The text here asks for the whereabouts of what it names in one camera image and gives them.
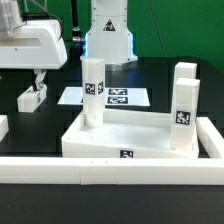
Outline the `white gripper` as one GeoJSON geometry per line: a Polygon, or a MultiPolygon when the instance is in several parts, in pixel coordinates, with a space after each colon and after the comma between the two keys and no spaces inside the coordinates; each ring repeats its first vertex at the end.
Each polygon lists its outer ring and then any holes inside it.
{"type": "Polygon", "coordinates": [[[0,38],[0,68],[35,69],[33,90],[42,90],[45,69],[59,69],[67,61],[61,32],[57,20],[29,20],[13,38],[0,38]]]}

